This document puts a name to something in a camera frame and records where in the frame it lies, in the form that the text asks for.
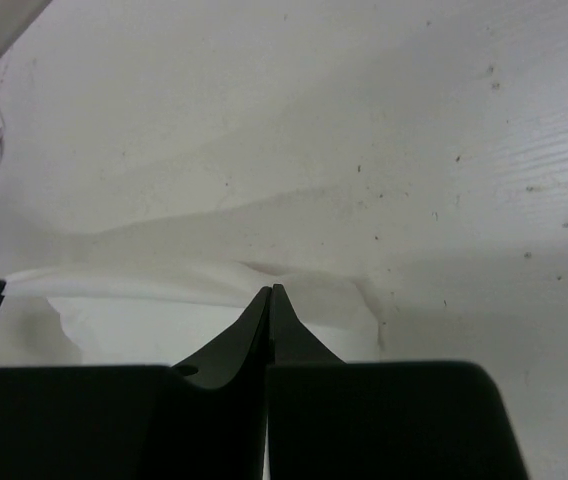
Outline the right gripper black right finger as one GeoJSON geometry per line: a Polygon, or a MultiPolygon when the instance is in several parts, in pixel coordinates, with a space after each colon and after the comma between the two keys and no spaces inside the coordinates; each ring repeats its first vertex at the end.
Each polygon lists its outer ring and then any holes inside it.
{"type": "Polygon", "coordinates": [[[499,389],[463,361],[347,363],[271,293],[274,479],[524,479],[499,389]]]}

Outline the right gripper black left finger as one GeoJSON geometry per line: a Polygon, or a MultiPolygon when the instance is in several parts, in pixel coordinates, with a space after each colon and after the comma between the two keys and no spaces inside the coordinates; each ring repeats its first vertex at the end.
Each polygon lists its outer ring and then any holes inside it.
{"type": "Polygon", "coordinates": [[[259,479],[263,288],[173,365],[0,368],[0,479],[259,479]]]}

